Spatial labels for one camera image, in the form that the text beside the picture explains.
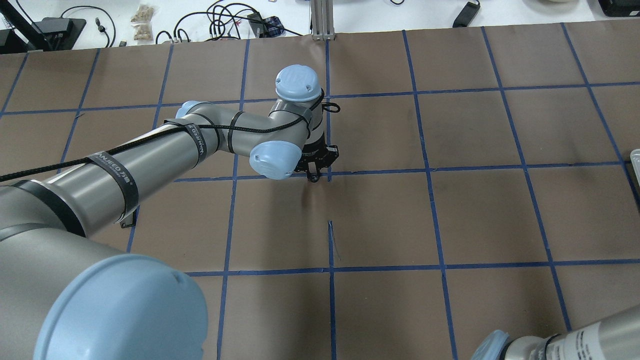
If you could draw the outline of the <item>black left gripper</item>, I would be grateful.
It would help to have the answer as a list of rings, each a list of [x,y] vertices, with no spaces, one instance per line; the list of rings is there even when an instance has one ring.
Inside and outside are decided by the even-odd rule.
[[[302,155],[294,168],[295,173],[305,173],[308,181],[317,183],[322,178],[322,169],[329,168],[339,157],[337,145],[309,143],[302,148]]]

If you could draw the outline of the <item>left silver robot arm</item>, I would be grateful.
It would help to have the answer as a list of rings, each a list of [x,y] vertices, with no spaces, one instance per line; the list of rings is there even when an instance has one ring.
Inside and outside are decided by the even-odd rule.
[[[201,287],[162,260],[91,240],[125,225],[140,203],[217,152],[256,173],[311,182],[339,150],[325,137],[317,73],[291,64],[274,80],[268,115],[212,102],[110,150],[1,177],[3,360],[201,360],[209,317]],[[44,181],[30,174],[62,173]]]

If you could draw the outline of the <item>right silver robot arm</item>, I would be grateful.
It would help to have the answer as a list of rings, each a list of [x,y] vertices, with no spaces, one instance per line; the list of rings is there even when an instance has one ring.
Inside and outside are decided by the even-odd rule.
[[[604,317],[568,333],[546,338],[511,338],[502,330],[490,333],[471,356],[473,360],[638,360],[640,306]]]

